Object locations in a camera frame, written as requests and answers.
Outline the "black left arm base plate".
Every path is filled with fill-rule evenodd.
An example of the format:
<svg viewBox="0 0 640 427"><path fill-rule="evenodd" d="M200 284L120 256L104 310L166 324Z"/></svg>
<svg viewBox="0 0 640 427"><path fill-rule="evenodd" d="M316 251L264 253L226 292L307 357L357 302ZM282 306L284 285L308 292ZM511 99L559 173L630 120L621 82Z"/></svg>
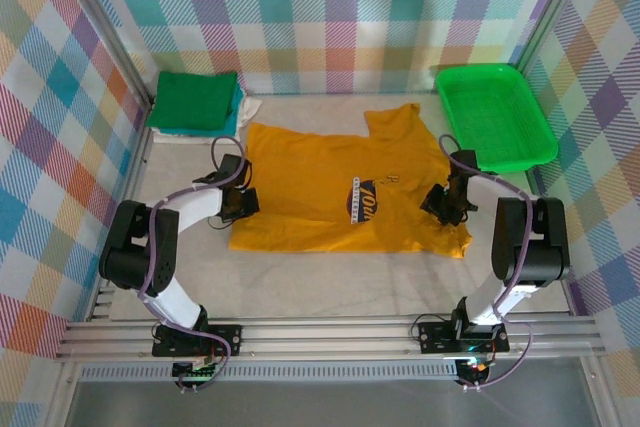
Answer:
<svg viewBox="0 0 640 427"><path fill-rule="evenodd" d="M205 331L224 339L230 346L231 355L238 356L242 342L241 325L207 325ZM219 340L175 330L156 324L152 328L153 357L204 357L224 356L226 347Z"/></svg>

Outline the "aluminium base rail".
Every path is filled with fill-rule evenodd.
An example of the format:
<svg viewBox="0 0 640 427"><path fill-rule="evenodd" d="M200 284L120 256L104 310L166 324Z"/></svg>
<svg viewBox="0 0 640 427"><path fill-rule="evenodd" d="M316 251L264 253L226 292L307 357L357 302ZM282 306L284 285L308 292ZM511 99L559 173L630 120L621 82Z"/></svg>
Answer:
<svg viewBox="0 0 640 427"><path fill-rule="evenodd" d="M242 342L235 360L349 361L413 360L424 356L409 333L417 318L409 316L220 319L218 325L241 325ZM152 320L94 320L70 324L56 358L60 362L145 361L151 359ZM604 341L591 317L566 312L516 313L506 322L514 359L598 356ZM468 354L436 353L433 358Z"/></svg>

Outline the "aluminium corner post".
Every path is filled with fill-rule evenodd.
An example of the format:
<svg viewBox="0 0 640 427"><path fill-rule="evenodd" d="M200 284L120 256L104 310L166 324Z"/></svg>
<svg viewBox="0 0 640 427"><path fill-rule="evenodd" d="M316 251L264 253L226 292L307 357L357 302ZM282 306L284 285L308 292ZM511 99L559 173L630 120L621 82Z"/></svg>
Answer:
<svg viewBox="0 0 640 427"><path fill-rule="evenodd" d="M524 44L514 66L524 76L528 76L533 68L544 42L563 12L569 0L545 0L540 14L533 25L531 33Z"/></svg>
<svg viewBox="0 0 640 427"><path fill-rule="evenodd" d="M110 21L100 0L78 0L85 15L94 27L99 38L105 44L115 64L122 72L127 84L133 89L136 99L146 111L152 107L152 95L121 42L113 23Z"/></svg>

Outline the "green folded t-shirt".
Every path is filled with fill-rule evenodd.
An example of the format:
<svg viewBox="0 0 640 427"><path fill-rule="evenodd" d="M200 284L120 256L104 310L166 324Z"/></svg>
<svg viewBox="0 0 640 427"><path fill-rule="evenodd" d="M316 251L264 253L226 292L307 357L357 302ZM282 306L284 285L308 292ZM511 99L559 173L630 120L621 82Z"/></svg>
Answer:
<svg viewBox="0 0 640 427"><path fill-rule="evenodd" d="M162 71L147 126L157 129L217 131L230 116L237 73L199 75Z"/></svg>

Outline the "white folded t-shirt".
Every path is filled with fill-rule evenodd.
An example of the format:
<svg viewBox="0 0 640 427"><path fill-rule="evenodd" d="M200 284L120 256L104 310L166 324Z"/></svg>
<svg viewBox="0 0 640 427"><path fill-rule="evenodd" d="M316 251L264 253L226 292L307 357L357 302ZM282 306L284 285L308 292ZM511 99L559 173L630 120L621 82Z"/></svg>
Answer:
<svg viewBox="0 0 640 427"><path fill-rule="evenodd" d="M220 143L222 145L230 145L232 143L232 139L236 141L241 140L241 133L243 129L253 120L255 115L257 114L262 101L251 96L245 96L242 107L238 114L238 130L235 136L220 136L215 138L220 138ZM176 145L208 145L215 138L206 138L206 137L191 137L191 136L169 136L163 135L160 133L152 132L153 142L155 144L176 144Z"/></svg>

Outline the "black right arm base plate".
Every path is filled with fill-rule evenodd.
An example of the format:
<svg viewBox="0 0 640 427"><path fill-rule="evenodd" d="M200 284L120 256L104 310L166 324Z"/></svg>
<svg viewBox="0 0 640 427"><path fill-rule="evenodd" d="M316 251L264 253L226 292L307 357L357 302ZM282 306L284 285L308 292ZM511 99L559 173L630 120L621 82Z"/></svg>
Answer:
<svg viewBox="0 0 640 427"><path fill-rule="evenodd" d="M503 324L464 325L459 321L422 322L418 324L422 354L436 353L506 353L510 344Z"/></svg>

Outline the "green plastic basket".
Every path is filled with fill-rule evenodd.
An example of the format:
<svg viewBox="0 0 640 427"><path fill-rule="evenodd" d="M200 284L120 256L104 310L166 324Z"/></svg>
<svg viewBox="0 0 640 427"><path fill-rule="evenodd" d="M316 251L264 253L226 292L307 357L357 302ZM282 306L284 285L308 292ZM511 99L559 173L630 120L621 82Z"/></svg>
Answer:
<svg viewBox="0 0 640 427"><path fill-rule="evenodd" d="M524 172L553 161L558 142L522 74L508 64L448 67L435 86L460 146L480 169Z"/></svg>

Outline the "teal folded t-shirt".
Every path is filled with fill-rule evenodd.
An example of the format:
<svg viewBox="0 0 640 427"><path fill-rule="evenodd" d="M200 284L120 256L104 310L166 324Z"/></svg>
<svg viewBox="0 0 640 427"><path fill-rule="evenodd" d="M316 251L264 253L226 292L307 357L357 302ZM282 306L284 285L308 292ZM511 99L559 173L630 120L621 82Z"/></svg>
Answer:
<svg viewBox="0 0 640 427"><path fill-rule="evenodd" d="M226 117L224 126L218 130L194 130L194 129L160 129L152 127L154 133L169 136L191 136L215 138L220 136L235 136L238 130L238 114L245 98L243 88L236 84L230 102L230 111Z"/></svg>

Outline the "yellow printed t-shirt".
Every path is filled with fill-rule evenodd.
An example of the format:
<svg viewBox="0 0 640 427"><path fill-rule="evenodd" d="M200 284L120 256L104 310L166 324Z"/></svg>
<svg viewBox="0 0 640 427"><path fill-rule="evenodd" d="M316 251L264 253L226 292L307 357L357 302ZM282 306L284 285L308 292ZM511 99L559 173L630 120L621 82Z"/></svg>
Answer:
<svg viewBox="0 0 640 427"><path fill-rule="evenodd" d="M253 123L247 156L258 213L229 246L248 252L412 253L461 258L472 237L422 209L449 161L417 104L367 111L367 136L319 135Z"/></svg>

